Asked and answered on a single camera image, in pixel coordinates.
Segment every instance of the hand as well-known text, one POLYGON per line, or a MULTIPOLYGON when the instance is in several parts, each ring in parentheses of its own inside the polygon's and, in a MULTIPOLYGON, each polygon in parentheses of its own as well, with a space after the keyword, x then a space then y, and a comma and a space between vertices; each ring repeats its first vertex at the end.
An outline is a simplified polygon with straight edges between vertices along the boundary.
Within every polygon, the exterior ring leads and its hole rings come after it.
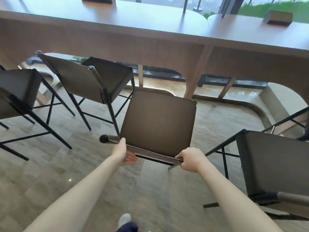
POLYGON ((200 166, 209 162, 207 157, 203 152, 198 148, 190 148, 181 151, 176 158, 183 158, 183 162, 180 163, 180 166, 187 171, 197 173, 200 166))
POLYGON ((126 139, 120 139, 119 144, 112 150, 112 156, 118 157, 123 163, 122 166, 136 164, 137 157, 134 152, 127 150, 126 139))

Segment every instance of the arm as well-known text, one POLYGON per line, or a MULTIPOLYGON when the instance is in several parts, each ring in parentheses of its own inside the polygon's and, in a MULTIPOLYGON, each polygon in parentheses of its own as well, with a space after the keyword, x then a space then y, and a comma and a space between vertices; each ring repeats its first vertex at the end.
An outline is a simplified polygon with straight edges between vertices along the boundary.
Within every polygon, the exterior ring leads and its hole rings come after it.
POLYGON ((135 164, 122 138, 109 156, 93 172, 51 204, 24 232, 77 232, 86 223, 105 184, 121 165, 135 164))
POLYGON ((176 158, 183 158, 180 166, 199 173, 218 201, 234 231, 282 232, 255 203, 226 179, 197 148, 187 148, 176 158))

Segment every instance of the person's left arm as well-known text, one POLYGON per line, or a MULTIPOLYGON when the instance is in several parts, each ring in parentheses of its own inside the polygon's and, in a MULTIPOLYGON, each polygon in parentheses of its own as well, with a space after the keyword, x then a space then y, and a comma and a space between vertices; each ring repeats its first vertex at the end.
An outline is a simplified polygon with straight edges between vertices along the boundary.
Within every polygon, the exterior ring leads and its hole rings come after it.
POLYGON ((121 165, 136 161, 136 155, 127 151, 126 140, 122 138, 111 156, 51 204, 24 232, 81 231, 107 181, 121 165))

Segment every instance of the forearm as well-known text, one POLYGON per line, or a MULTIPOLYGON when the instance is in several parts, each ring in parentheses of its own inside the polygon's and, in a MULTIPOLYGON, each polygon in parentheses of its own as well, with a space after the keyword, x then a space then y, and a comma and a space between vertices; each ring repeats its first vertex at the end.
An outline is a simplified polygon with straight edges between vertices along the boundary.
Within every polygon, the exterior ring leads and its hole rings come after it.
POLYGON ((51 204, 24 232, 77 232, 85 225, 105 184, 122 160, 108 157, 93 172, 51 204))
POLYGON ((227 221, 237 232, 282 232, 255 203, 227 180, 208 160, 198 173, 210 187, 227 221))

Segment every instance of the person's left hand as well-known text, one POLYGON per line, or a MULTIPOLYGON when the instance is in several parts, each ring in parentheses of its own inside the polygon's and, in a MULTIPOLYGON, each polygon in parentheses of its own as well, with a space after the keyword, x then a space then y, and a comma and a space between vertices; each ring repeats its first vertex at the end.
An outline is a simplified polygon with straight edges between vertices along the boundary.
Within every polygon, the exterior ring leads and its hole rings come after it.
POLYGON ((135 153, 127 150, 125 138, 122 138, 119 144, 115 145, 112 156, 118 157, 123 162, 122 166, 136 164, 137 161, 135 153))

